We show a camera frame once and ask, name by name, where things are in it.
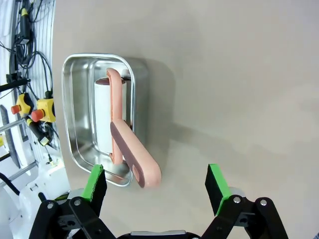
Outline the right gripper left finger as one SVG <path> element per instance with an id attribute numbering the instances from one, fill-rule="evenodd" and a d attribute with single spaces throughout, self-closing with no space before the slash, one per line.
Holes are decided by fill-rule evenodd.
<path id="1" fill-rule="evenodd" d="M 114 239 L 115 236 L 99 218 L 107 191 L 104 168 L 93 166 L 81 196 L 43 201 L 37 211 L 30 239 L 66 239 L 75 230 L 77 239 Z"/>

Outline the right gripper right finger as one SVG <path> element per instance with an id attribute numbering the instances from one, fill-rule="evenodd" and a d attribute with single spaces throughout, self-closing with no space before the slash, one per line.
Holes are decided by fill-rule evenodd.
<path id="1" fill-rule="evenodd" d="M 267 197 L 252 202 L 233 194 L 217 164 L 208 165 L 205 187 L 215 217 L 203 239 L 226 239 L 234 227 L 243 227 L 251 239 L 288 238 L 274 202 Z"/>

